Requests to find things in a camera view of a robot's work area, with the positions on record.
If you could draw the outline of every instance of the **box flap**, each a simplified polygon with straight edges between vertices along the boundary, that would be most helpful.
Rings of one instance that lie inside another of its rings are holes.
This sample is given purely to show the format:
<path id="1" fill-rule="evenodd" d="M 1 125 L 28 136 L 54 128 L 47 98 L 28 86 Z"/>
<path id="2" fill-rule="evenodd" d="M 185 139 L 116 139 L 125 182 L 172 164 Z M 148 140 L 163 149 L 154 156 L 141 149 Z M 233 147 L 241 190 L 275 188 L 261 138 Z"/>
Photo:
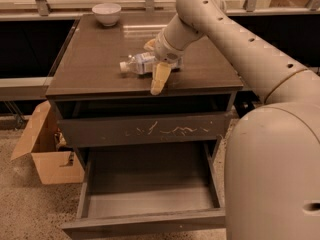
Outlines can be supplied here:
<path id="1" fill-rule="evenodd" d="M 18 144 L 13 150 L 11 160 L 31 152 L 36 152 L 40 149 L 39 141 L 41 136 L 44 134 L 43 128 L 47 128 L 46 124 L 48 123 L 48 114 L 53 114 L 48 101 L 39 104 L 35 108 L 18 141 Z"/>
<path id="2" fill-rule="evenodd" d="M 42 184 L 82 183 L 84 170 L 71 151 L 31 155 Z"/>

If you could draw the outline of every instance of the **bowl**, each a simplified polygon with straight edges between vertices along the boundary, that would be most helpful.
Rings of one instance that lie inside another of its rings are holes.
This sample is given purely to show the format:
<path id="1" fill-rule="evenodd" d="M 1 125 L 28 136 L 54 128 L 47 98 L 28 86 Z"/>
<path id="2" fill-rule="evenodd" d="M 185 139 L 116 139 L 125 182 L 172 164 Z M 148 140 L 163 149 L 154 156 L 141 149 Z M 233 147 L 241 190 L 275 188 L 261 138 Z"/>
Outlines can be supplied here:
<path id="1" fill-rule="evenodd" d="M 121 6 L 113 3 L 97 4 L 92 8 L 92 12 L 102 25 L 110 27 L 119 20 Z"/>

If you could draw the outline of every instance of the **terrazzo floor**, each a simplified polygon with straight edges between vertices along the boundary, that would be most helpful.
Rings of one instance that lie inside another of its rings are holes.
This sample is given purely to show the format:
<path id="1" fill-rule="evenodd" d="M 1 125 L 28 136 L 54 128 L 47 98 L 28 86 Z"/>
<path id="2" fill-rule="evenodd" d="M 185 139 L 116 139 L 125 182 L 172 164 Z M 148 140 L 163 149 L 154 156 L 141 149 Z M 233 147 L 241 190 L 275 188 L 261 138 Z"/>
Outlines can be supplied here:
<path id="1" fill-rule="evenodd" d="M 229 131 L 236 124 L 231 121 Z M 31 155 L 14 161 L 11 153 L 23 130 L 15 129 L 12 117 L 0 117 L 0 240 L 70 239 L 60 228 L 75 219 L 81 184 L 42 185 Z M 218 191 L 223 195 L 223 170 L 226 139 L 221 142 L 215 170 Z M 225 229 L 166 233 L 113 240 L 225 240 Z"/>

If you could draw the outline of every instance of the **drawer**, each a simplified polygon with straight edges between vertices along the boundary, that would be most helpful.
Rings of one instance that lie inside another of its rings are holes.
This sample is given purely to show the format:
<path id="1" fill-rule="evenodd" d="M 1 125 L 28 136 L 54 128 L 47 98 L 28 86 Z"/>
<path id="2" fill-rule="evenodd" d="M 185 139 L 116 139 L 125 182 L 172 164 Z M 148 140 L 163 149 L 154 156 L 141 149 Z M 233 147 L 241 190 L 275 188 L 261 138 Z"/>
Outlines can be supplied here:
<path id="1" fill-rule="evenodd" d="M 149 115 L 59 120 L 68 145 L 103 147 L 216 139 L 224 135 L 231 114 Z"/>
<path id="2" fill-rule="evenodd" d="M 205 142 L 91 148 L 73 239 L 225 227 Z"/>

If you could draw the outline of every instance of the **scratch mark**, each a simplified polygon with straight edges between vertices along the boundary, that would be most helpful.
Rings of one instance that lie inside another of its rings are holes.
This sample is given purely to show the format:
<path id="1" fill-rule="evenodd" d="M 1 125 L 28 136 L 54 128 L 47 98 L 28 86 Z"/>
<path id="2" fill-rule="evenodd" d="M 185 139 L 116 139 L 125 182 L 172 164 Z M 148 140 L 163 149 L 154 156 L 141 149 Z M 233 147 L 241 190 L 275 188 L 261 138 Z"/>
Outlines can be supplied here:
<path id="1" fill-rule="evenodd" d="M 149 132 L 148 135 L 150 135 L 154 129 L 154 127 L 156 127 L 156 125 L 158 124 L 158 121 L 156 121 L 150 128 L 149 128 Z"/>
<path id="2" fill-rule="evenodd" d="M 210 130 L 200 127 L 204 132 L 209 132 Z"/>
<path id="3" fill-rule="evenodd" d="M 173 129 L 172 131 L 168 131 L 168 132 L 165 132 L 165 131 L 160 131 L 161 133 L 165 133 L 165 134 L 170 134 L 170 133 L 173 133 L 175 134 L 176 131 L 180 130 L 181 131 L 181 134 L 185 136 L 185 133 L 186 132 L 195 132 L 197 131 L 198 129 L 191 129 L 189 127 L 180 127 L 180 126 L 177 126 L 175 129 Z"/>
<path id="4" fill-rule="evenodd" d="M 143 133 L 143 130 L 141 130 L 140 128 L 137 127 L 137 135 L 140 135 L 141 133 Z"/>

